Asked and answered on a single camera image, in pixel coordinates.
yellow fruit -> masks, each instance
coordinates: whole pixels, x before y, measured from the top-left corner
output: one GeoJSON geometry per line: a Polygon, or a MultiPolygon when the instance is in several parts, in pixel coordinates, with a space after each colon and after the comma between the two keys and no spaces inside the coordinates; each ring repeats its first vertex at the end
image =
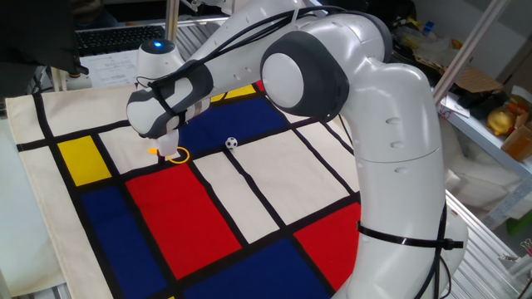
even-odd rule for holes
{"type": "Polygon", "coordinates": [[[495,136],[506,135],[508,130],[515,125],[515,115],[506,107],[497,108],[488,115],[486,126],[493,130],[495,136]]]}

fabric mat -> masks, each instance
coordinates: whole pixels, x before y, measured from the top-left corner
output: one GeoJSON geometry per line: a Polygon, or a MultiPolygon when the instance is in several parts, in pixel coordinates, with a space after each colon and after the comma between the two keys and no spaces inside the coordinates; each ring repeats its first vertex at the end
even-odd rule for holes
{"type": "Polygon", "coordinates": [[[134,89],[7,101],[72,297],[329,298],[357,254],[345,133],[285,115],[258,82],[180,129],[191,156],[176,165],[130,127],[134,89]]]}

blue square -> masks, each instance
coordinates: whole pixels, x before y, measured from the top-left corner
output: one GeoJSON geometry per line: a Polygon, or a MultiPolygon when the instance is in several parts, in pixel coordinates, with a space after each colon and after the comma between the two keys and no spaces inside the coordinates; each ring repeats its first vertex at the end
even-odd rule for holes
{"type": "Polygon", "coordinates": [[[244,140],[286,126],[263,98],[211,107],[180,128],[180,146],[191,154],[225,146],[229,137],[244,140]]]}
{"type": "Polygon", "coordinates": [[[330,296],[283,239],[185,291],[187,299],[328,299],[330,296]]]}
{"type": "Polygon", "coordinates": [[[142,299],[164,289],[166,281],[118,188],[83,195],[81,201],[124,297],[142,299]]]}

yellow square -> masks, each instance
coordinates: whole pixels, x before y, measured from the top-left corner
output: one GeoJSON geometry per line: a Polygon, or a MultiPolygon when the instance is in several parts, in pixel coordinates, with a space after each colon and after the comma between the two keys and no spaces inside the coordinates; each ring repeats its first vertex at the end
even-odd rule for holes
{"type": "Polygon", "coordinates": [[[76,186],[111,177],[90,136],[62,142],[59,150],[76,186]]]}
{"type": "Polygon", "coordinates": [[[251,86],[251,85],[248,85],[248,86],[244,86],[244,87],[241,87],[239,89],[236,89],[234,91],[230,91],[227,93],[227,95],[225,96],[224,98],[224,94],[221,94],[221,95],[218,95],[218,96],[213,96],[210,98],[210,101],[219,101],[219,100],[222,100],[222,99],[230,99],[230,98],[234,98],[234,97],[237,97],[237,96],[246,96],[246,95],[251,95],[253,93],[255,93],[255,89],[251,86]]]}

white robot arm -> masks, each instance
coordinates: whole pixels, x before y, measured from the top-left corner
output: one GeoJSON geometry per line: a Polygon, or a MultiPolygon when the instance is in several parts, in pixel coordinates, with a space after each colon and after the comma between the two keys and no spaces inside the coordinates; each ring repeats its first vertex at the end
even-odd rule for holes
{"type": "MultiPolygon", "coordinates": [[[[140,77],[148,88],[131,95],[130,123],[157,139],[162,155],[173,154],[176,129],[207,109],[209,97],[260,79],[280,110],[325,121],[341,114],[352,128],[362,235],[353,273],[334,298],[437,298],[449,282],[439,270],[458,268],[467,228],[445,208],[429,83],[415,67],[383,63],[392,41],[375,17],[330,7],[319,9],[338,13],[305,15],[313,9],[301,0],[250,3],[177,72],[140,77]]],[[[140,49],[140,75],[174,55],[173,45],[157,43],[140,49]]]]}

